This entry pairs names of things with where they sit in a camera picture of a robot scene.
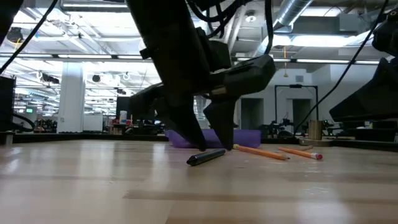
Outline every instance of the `purple foam block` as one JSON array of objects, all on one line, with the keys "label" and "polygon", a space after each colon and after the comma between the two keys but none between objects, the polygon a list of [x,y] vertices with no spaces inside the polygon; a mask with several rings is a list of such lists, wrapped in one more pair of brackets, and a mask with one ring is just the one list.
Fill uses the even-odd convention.
[{"label": "purple foam block", "polygon": [[[222,148],[223,145],[218,140],[218,137],[213,129],[202,129],[203,135],[206,139],[207,148]],[[166,136],[169,141],[176,148],[193,148],[187,140],[175,131],[168,130]],[[260,130],[234,130],[234,144],[241,146],[257,148],[261,144]]]}]

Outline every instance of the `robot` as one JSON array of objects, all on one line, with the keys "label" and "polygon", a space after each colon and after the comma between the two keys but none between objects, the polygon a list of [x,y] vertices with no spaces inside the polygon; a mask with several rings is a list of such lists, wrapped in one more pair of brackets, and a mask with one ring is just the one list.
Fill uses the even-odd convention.
[{"label": "robot", "polygon": [[[398,8],[374,30],[375,49],[398,56]],[[373,121],[398,118],[398,59],[382,58],[373,78],[330,110],[336,122]]]},{"label": "robot", "polygon": [[[206,10],[213,6],[210,2],[214,1],[188,0],[193,10],[197,6]],[[246,2],[235,1],[230,9],[236,11]],[[193,112],[193,97],[203,95],[211,100],[203,111],[207,120],[231,150],[235,102],[265,89],[275,74],[272,57],[263,55],[232,66],[228,46],[208,40],[201,28],[194,27],[185,0],[126,0],[126,4],[147,47],[142,58],[153,60],[162,80],[131,96],[131,114],[139,117],[155,109],[166,127],[204,151],[205,138]],[[218,17],[228,22],[232,16]]]}]

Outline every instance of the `desk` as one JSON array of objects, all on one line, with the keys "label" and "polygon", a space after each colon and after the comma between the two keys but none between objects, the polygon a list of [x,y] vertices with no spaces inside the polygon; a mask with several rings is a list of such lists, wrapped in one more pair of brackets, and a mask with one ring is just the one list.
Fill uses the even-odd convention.
[{"label": "desk", "polygon": [[190,167],[185,161],[199,151],[167,142],[0,150],[0,217],[7,224],[398,223],[394,152],[315,148],[324,161],[278,161],[233,151]]}]

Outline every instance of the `black marker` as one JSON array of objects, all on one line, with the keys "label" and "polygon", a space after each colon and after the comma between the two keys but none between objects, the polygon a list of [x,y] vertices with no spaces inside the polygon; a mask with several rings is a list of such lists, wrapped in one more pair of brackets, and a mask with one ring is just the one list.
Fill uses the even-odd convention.
[{"label": "black marker", "polygon": [[196,166],[202,164],[204,162],[210,161],[214,158],[224,155],[226,152],[225,149],[217,149],[211,152],[204,152],[201,154],[193,155],[187,160],[187,164],[191,166]]}]

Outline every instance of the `pencil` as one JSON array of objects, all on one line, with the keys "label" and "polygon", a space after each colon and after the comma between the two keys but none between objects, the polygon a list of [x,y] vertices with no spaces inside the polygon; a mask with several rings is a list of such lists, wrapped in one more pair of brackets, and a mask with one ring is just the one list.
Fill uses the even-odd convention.
[{"label": "pencil", "polygon": [[280,160],[290,159],[289,157],[287,157],[287,156],[285,156],[283,154],[280,154],[280,153],[275,153],[275,152],[255,149],[255,148],[251,148],[251,147],[240,146],[238,144],[234,144],[234,149],[237,149],[237,150],[240,150],[240,151],[243,151],[243,152],[249,152],[249,153],[257,154],[257,155],[260,155],[260,156],[266,156],[266,157],[270,157],[270,158],[274,158],[274,159],[280,159]]},{"label": "pencil", "polygon": [[296,154],[299,156],[304,156],[304,157],[308,157],[308,158],[312,158],[312,159],[316,159],[316,160],[321,160],[323,158],[323,156],[321,154],[318,153],[311,153],[311,152],[303,152],[303,151],[299,151],[299,150],[295,150],[295,149],[291,149],[291,148],[287,148],[287,147],[279,147],[278,148],[281,151],[284,152],[288,152],[288,153],[292,153],[292,154]]}]

